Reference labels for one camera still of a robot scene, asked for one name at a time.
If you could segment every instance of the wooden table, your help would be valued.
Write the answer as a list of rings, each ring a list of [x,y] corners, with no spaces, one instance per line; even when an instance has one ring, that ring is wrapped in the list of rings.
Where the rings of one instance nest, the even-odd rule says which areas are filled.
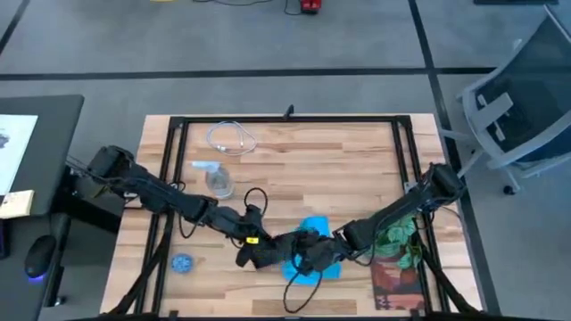
[[[430,162],[443,162],[433,115],[410,116],[421,168],[426,170]],[[159,174],[169,119],[170,116],[147,116],[145,121],[137,162],[155,175]],[[204,174],[192,169],[190,161],[223,162],[236,181],[236,190],[232,199],[221,204],[243,212],[244,193],[251,187],[263,188],[269,195],[263,222],[273,235],[290,232],[303,218],[317,214],[328,216],[330,228],[334,229],[351,219],[365,218],[403,195],[393,134],[386,123],[248,123],[244,125],[259,144],[254,152],[241,157],[223,155],[206,144],[204,138],[210,125],[190,126],[183,169],[186,190],[210,194]],[[213,140],[217,144],[237,146],[233,128],[221,128]],[[145,210],[124,212],[102,312],[112,309],[137,277],[150,217]],[[287,280],[278,267],[261,272],[255,272],[252,266],[240,268],[235,264],[237,249],[229,240],[208,228],[198,228],[190,239],[183,239],[177,222],[170,255],[190,254],[195,267],[187,275],[168,272],[162,315],[168,315],[173,309],[182,317],[287,315],[281,301]],[[183,228],[189,231],[191,225],[183,222]],[[445,273],[468,301],[480,308],[459,219],[449,211],[439,210],[435,215],[434,232]],[[427,276],[435,302],[434,278],[430,272]],[[153,285],[152,277],[145,310],[150,307]],[[300,304],[310,291],[310,287],[292,287],[288,294],[289,305]],[[341,278],[324,281],[312,302],[300,312],[300,315],[359,317],[408,314],[408,310],[376,310],[371,270],[351,262],[343,263]]]

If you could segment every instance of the black desk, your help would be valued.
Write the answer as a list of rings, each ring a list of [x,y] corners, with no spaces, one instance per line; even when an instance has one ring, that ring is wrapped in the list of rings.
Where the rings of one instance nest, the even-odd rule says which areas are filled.
[[[0,114],[38,115],[12,191],[34,190],[31,215],[45,215],[62,180],[83,96],[0,98]]]
[[[50,212],[82,104],[80,95],[0,98],[0,114],[38,115],[12,186],[13,191],[36,191],[31,208],[33,215]],[[10,257],[0,260],[0,318],[36,320],[47,278],[31,284],[24,273],[23,261],[36,238],[49,233],[49,222],[41,217],[15,218],[7,222],[12,231],[9,235],[12,248]]]

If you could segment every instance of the yellow sticky note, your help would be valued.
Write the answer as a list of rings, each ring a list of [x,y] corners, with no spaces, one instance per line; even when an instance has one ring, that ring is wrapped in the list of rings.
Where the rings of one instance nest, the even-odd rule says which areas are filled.
[[[28,216],[33,197],[34,191],[8,193],[0,205],[0,218]]]
[[[246,242],[248,244],[257,244],[260,241],[257,237],[246,237]]]

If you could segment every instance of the leaf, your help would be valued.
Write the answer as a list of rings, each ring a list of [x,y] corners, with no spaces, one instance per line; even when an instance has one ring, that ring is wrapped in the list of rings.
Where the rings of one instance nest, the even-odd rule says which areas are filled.
[[[399,243],[401,245],[407,245],[409,243],[409,236],[404,234],[404,232],[402,233],[402,238],[401,240],[399,240]]]
[[[375,253],[382,258],[391,258],[401,251],[401,245],[399,243],[388,243],[385,245],[378,246]]]
[[[404,230],[404,234],[407,236],[411,236],[417,231],[417,228],[414,226],[414,222],[412,221],[412,218],[410,218],[407,221],[406,225],[403,227],[403,230]]]
[[[404,217],[402,217],[401,219],[399,219],[399,225],[402,227],[405,227],[407,225],[407,223],[412,219],[412,215],[406,215]]]
[[[420,255],[415,255],[414,257],[412,257],[412,265],[414,267],[417,267],[420,261],[421,261]]]
[[[404,235],[404,230],[402,229],[402,227],[395,226],[395,227],[389,228],[388,237],[389,237],[389,241],[391,243],[392,242],[400,242],[403,235]]]
[[[379,233],[379,235],[377,236],[377,244],[383,245],[385,243],[390,243],[389,237],[386,234],[387,234],[386,230]]]
[[[410,255],[410,253],[404,254],[402,258],[399,259],[399,261],[396,263],[396,265],[400,269],[410,268],[410,265],[412,265],[412,256]]]

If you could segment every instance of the gray carpet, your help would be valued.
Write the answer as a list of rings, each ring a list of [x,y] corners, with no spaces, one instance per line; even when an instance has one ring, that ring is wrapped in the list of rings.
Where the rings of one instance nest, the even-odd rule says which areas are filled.
[[[31,0],[0,54],[0,74],[425,66],[407,1],[330,0],[315,17],[285,16],[283,3],[234,8],[190,1]],[[496,66],[508,58],[513,42],[529,36],[544,17],[536,6],[417,3],[437,67]],[[16,0],[0,2],[0,31],[18,5]],[[465,128],[453,97],[477,76],[439,79],[452,125]],[[70,150],[83,161],[105,144],[135,151],[146,114],[283,112],[291,103],[298,112],[436,111],[424,75],[0,81],[0,96],[52,94],[86,97]],[[565,236],[571,231],[571,204],[565,186],[570,174],[565,166],[528,179],[514,197],[501,194],[500,178],[482,164],[468,175],[506,315],[568,319],[571,283],[565,275],[571,257]],[[18,246],[27,248],[33,235],[44,232],[37,222]],[[74,225],[72,234],[84,240],[99,237],[81,225]],[[69,301],[44,309],[42,320],[98,312],[113,251],[113,238],[101,237],[105,241],[95,256],[89,242],[79,239],[66,254],[72,259],[61,295]],[[0,265],[0,271],[16,273],[18,259]],[[21,307],[3,305],[3,317],[27,319],[16,317]]]

